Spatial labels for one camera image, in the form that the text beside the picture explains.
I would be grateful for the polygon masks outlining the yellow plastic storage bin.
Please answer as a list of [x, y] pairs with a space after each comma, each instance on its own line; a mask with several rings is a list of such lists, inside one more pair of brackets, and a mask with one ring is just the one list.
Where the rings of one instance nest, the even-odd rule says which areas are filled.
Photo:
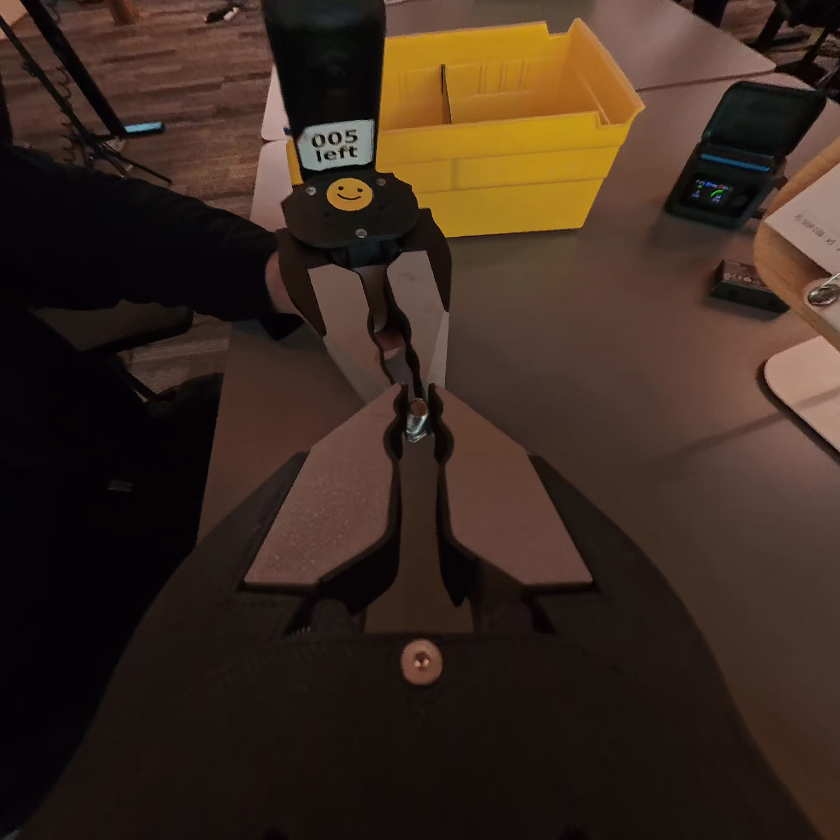
[[375, 168], [447, 238], [580, 228], [643, 109], [580, 19], [386, 36]]

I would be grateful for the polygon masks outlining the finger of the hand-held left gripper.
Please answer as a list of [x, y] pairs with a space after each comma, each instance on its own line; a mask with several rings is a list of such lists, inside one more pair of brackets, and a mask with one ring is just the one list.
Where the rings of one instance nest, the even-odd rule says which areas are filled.
[[424, 251], [403, 253], [385, 274], [388, 312], [401, 331], [416, 394], [446, 385], [449, 313]]
[[397, 353], [397, 332], [388, 325], [385, 277], [383, 266], [309, 270], [326, 331], [323, 343], [365, 404], [393, 385], [385, 363]]

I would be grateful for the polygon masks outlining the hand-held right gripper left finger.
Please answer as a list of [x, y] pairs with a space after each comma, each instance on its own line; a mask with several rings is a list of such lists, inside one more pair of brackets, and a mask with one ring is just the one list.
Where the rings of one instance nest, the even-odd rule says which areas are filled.
[[392, 385], [306, 454], [243, 580], [247, 590], [340, 601], [351, 614], [394, 582], [403, 388]]

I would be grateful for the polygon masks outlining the black charging case with display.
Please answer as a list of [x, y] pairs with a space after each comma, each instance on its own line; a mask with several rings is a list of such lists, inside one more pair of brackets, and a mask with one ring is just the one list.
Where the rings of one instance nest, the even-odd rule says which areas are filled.
[[826, 94], [739, 81], [722, 96], [665, 202], [668, 215], [729, 230], [761, 216]]

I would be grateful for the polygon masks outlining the instruction sheet on wooden stand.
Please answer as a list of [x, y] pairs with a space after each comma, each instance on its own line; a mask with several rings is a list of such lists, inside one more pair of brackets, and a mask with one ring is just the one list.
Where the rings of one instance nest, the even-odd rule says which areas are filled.
[[838, 274], [773, 231], [767, 218], [839, 162], [835, 140], [798, 171], [773, 200], [755, 235], [752, 260], [764, 284], [817, 336], [771, 356], [763, 379], [772, 395], [826, 444], [839, 451]]

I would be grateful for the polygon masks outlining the black office chair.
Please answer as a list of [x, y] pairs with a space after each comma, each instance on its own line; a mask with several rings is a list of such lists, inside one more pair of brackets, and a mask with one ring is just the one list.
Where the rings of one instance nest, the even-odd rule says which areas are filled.
[[[786, 46], [803, 49], [800, 58], [777, 65], [775, 71], [838, 98], [838, 37], [838, 1], [775, 1], [759, 33], [744, 44], [761, 54]], [[818, 64], [824, 47], [834, 50], [830, 55], [836, 59], [833, 69]]]

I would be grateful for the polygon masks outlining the black battery pack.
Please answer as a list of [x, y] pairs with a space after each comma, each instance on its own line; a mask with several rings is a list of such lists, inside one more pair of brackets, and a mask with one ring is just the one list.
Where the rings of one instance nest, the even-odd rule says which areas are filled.
[[773, 315], [790, 310], [788, 304], [764, 284], [754, 266], [730, 259], [722, 260], [716, 267], [709, 297]]

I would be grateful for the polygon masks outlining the black tripod stand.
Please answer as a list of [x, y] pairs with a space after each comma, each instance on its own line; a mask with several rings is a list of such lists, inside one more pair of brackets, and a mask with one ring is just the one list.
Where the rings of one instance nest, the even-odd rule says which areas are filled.
[[[50, 7], [37, 1], [24, 1], [21, 2], [21, 5], [27, 16], [35, 24], [41, 38], [57, 59], [58, 69], [62, 73], [62, 86], [59, 87], [49, 77], [21, 38], [15, 34], [13, 25], [8, 22], [5, 16], [1, 16], [2, 34], [16, 50], [24, 69], [38, 81], [62, 115], [64, 132], [61, 138], [66, 143], [65, 151], [69, 155], [69, 163], [81, 163], [89, 170], [94, 170], [98, 163], [104, 163], [111, 166], [122, 178], [128, 178], [131, 174], [138, 172], [149, 175], [167, 187], [172, 187], [173, 181], [171, 178], [144, 164], [133, 161], [125, 155], [123, 150], [129, 140], [153, 136], [143, 138], [125, 136], [124, 126], [127, 123], [121, 120], [100, 90], [100, 87], [60, 29]], [[102, 132], [94, 132], [78, 116], [71, 104], [70, 84], [76, 86], [81, 96], [91, 107], [101, 122]]]

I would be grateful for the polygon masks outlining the printed instruction sheet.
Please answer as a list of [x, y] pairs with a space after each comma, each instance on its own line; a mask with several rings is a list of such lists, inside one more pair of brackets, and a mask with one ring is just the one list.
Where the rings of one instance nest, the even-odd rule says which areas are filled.
[[766, 224], [823, 268], [839, 272], [839, 165], [773, 212]]

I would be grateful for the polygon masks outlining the person's left forearm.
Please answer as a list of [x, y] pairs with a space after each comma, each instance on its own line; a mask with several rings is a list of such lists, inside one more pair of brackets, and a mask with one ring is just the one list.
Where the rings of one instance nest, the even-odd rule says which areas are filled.
[[236, 214], [10, 143], [1, 194], [3, 310], [128, 301], [226, 322], [274, 311], [266, 268], [275, 236]]

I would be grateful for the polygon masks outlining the person's left hand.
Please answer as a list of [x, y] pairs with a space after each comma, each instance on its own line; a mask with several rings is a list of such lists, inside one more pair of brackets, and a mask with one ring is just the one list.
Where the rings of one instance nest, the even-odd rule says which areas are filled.
[[302, 319], [301, 313], [289, 296], [280, 273], [279, 254], [277, 251], [270, 255], [266, 262], [265, 281], [272, 311], [283, 316], [293, 316]]

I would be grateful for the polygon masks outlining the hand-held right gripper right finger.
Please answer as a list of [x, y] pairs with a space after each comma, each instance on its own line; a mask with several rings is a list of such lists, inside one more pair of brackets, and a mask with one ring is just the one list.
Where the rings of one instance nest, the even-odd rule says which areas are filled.
[[439, 568], [457, 606], [593, 584], [529, 452], [442, 386], [429, 386]]

